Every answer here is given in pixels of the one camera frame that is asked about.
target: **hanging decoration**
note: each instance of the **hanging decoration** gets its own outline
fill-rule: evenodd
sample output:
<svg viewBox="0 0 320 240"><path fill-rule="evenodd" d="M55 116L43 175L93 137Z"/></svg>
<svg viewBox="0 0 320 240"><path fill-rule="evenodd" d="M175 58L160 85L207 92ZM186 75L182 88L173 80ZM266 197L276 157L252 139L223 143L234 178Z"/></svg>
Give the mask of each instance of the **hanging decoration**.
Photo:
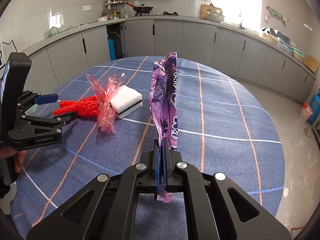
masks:
<svg viewBox="0 0 320 240"><path fill-rule="evenodd" d="M267 10L271 13L273 17L276 17L276 19L281 20L285 25L288 24L289 20L286 17L284 17L281 13L277 12L276 10L272 9L269 6L267 6ZM268 13L265 15L265 20L269 21Z"/></svg>

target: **plaid tablecloth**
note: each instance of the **plaid tablecloth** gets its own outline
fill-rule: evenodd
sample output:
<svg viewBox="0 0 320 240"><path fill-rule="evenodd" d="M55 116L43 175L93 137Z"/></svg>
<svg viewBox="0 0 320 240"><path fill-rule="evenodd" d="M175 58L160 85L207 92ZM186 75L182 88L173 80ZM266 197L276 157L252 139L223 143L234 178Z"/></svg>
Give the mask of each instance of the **plaid tablecloth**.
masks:
<svg viewBox="0 0 320 240"><path fill-rule="evenodd" d="M143 96L143 106L116 120L116 135L97 133L95 118L63 127L61 144L29 150L17 182L11 215L20 234L49 215L100 173L122 173L153 148L157 137L149 111L154 61L132 57L86 71L103 80L125 72L127 86ZM284 185L284 155L270 115L238 82L196 62L177 60L178 148L184 161L213 174L224 172L274 216ZM85 73L56 90L60 100L93 95ZM52 117L58 103L34 115ZM133 239L188 239L182 194L172 203L140 195Z"/></svg>

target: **faucet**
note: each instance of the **faucet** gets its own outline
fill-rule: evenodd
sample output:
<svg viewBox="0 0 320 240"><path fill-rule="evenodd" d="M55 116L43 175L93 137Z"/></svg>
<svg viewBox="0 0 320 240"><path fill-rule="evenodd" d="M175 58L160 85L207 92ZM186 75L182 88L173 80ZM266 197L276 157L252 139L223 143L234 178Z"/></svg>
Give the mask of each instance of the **faucet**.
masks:
<svg viewBox="0 0 320 240"><path fill-rule="evenodd" d="M240 13L239 13L239 17L241 17L241 22L240 22L240 25L239 25L239 29L240 29L240 30L244 30L245 27L242 26L242 14L241 14L241 10L240 10Z"/></svg>

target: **blue gas cylinder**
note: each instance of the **blue gas cylinder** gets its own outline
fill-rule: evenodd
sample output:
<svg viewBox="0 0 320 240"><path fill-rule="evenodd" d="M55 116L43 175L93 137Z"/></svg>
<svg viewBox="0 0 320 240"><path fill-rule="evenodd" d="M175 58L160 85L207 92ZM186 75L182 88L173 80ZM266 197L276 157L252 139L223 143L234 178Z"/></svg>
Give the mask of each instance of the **blue gas cylinder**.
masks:
<svg viewBox="0 0 320 240"><path fill-rule="evenodd" d="M313 124L320 113L320 90L318 91L318 94L313 96L309 106L313 110L313 114L309 117L308 123Z"/></svg>
<svg viewBox="0 0 320 240"><path fill-rule="evenodd" d="M115 43L113 39L108 37L108 45L109 45L109 52L110 52L110 60L116 60L116 49Z"/></svg>

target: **display screen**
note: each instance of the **display screen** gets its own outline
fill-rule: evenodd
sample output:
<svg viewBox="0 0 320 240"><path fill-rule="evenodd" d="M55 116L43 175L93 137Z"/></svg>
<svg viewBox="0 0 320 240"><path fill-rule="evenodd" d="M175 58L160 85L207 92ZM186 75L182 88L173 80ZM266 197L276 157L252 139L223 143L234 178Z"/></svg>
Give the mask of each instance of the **display screen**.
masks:
<svg viewBox="0 0 320 240"><path fill-rule="evenodd" d="M5 66L5 70L4 70L1 85L0 85L0 101L1 101L1 103L2 103L2 99L3 99L4 86L5 86L5 81L7 79L7 76L8 76L9 68L10 68L10 62L8 60L7 65Z"/></svg>

